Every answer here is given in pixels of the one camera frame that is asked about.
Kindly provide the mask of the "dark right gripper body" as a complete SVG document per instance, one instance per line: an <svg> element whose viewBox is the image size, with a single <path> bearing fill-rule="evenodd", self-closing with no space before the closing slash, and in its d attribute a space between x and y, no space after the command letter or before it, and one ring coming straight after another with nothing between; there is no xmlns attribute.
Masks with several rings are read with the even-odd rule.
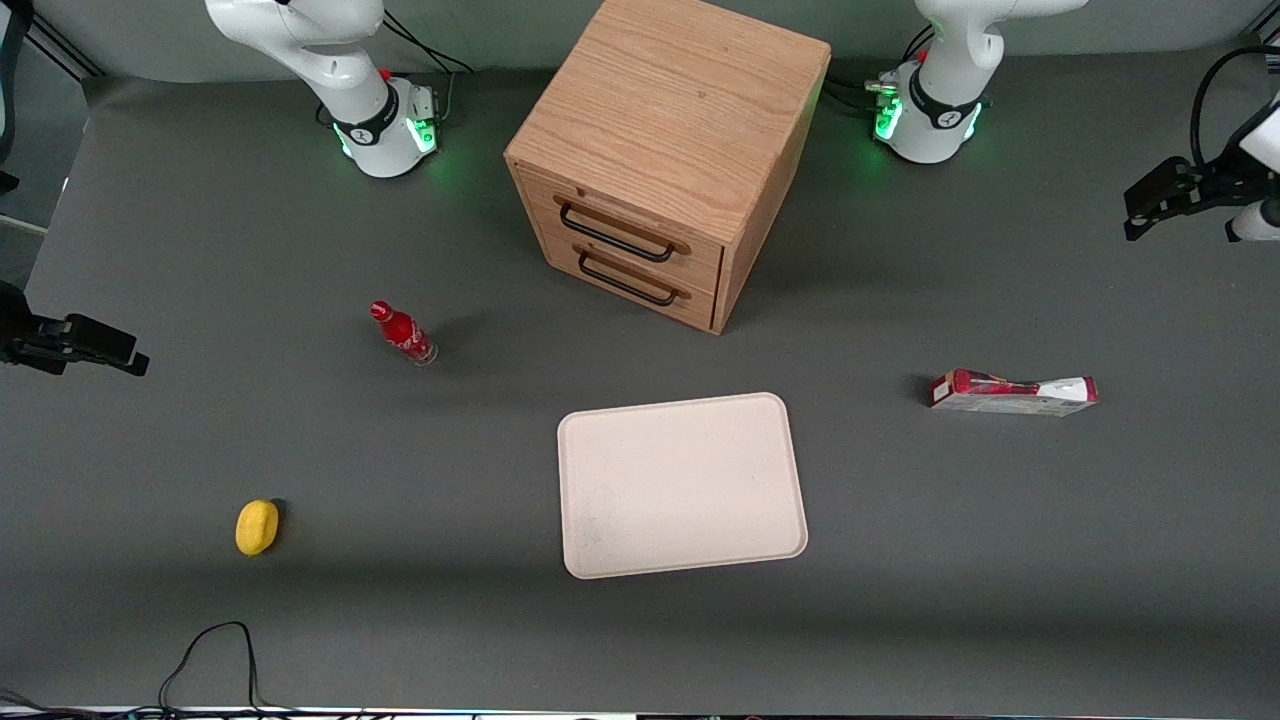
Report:
<svg viewBox="0 0 1280 720"><path fill-rule="evenodd" d="M38 334L40 320L29 310L22 290L1 282L1 360L17 366L33 366L26 356L27 341Z"/></svg>

